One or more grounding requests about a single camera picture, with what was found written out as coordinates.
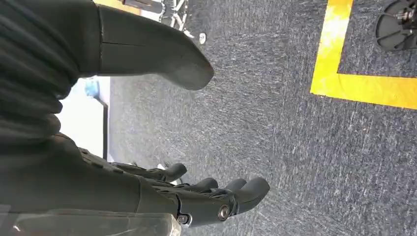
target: yellow line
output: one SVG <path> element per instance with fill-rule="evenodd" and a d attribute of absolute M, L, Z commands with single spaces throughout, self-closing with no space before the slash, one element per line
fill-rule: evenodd
<path fill-rule="evenodd" d="M 328 0 L 311 93 L 417 109 L 417 79 L 338 74 L 353 0 Z"/>
<path fill-rule="evenodd" d="M 127 12 L 130 12 L 130 13 L 133 13 L 135 15 L 140 15 L 141 14 L 141 11 L 139 9 L 131 7 L 131 6 L 123 5 L 118 0 L 93 0 L 93 1 L 97 4 L 109 6 L 109 7 L 112 7 L 112 8 L 117 8 L 117 9 L 120 9 L 122 11 L 127 11 Z"/>

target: black prosthetic hand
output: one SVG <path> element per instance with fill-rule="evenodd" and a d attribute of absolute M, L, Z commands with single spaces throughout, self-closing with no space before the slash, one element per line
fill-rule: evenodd
<path fill-rule="evenodd" d="M 93 162 L 104 162 L 98 157 L 89 156 Z M 172 185 L 168 182 L 180 178 L 186 173 L 183 164 L 175 164 L 166 170 L 145 170 L 141 167 L 112 163 L 130 174 L 140 178 L 141 182 L 151 185 L 149 192 L 157 192 L 167 198 L 175 195 L 178 202 L 176 219 L 184 227 L 195 227 L 225 221 L 230 216 L 238 215 L 253 209 L 266 196 L 269 185 L 263 178 L 249 182 L 235 179 L 224 189 L 219 188 L 217 181 L 206 178 L 197 184 Z"/>

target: metal stand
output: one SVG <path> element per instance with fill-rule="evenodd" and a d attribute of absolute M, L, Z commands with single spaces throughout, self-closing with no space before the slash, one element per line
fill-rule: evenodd
<path fill-rule="evenodd" d="M 396 0 L 379 16 L 376 42 L 388 51 L 417 48 L 417 0 Z"/>
<path fill-rule="evenodd" d="M 179 31 L 184 32 L 189 38 L 195 38 L 190 31 L 185 28 L 187 20 L 188 0 L 163 0 L 163 12 L 159 21 L 163 24 L 169 25 Z M 206 34 L 201 33 L 199 36 L 200 44 L 206 42 Z"/>

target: prosthetic arm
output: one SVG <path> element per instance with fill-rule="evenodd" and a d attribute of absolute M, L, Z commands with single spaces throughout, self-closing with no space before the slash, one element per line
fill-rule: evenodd
<path fill-rule="evenodd" d="M 0 0 L 0 209 L 13 213 L 0 217 L 1 235 L 14 232 L 13 215 L 54 209 L 168 213 L 200 226 L 265 197 L 263 178 L 173 186 L 181 164 L 110 164 L 59 133 L 54 114 L 77 78 L 148 73 L 197 90 L 214 72 L 182 32 L 155 21 L 90 0 Z"/>

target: black sleeve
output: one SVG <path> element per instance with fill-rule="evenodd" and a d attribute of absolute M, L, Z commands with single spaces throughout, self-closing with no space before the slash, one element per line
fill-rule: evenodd
<path fill-rule="evenodd" d="M 57 134 L 59 100 L 78 79 L 76 59 L 42 20 L 19 1 L 0 0 L 2 145 L 36 144 Z"/>

